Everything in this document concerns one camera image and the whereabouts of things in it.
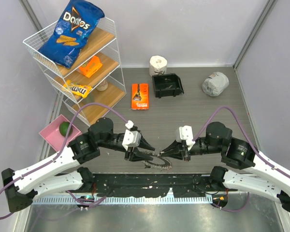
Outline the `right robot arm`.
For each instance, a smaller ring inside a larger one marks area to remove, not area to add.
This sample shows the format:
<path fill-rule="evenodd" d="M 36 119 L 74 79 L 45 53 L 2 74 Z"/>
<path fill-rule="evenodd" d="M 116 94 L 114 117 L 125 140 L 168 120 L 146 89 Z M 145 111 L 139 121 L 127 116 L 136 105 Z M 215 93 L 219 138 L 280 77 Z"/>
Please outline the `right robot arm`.
<path fill-rule="evenodd" d="M 214 190 L 236 189 L 268 198 L 290 212 L 290 170 L 271 160 L 248 141 L 234 138 L 220 122 L 206 126 L 205 136 L 192 138 L 192 127 L 176 130 L 176 139 L 160 152 L 162 157 L 189 161 L 191 156 L 220 154 L 228 168 L 215 166 L 209 177 Z"/>

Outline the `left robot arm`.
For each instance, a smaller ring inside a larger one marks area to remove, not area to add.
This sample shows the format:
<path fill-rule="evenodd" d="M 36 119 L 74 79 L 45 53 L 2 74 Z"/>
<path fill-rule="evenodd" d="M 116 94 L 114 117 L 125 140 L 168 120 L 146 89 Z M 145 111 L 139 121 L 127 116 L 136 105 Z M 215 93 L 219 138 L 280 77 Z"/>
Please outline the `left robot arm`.
<path fill-rule="evenodd" d="M 81 165 L 100 155 L 100 148 L 120 151 L 128 161 L 151 161 L 152 157 L 140 151 L 154 151 L 134 124 L 129 121 L 124 133 L 114 133 L 113 121 L 100 118 L 86 133 L 70 141 L 62 152 L 57 152 L 27 168 L 2 171 L 6 186 L 5 196 L 11 213 L 30 206 L 45 195 L 66 190 L 91 191 L 93 175 Z"/>

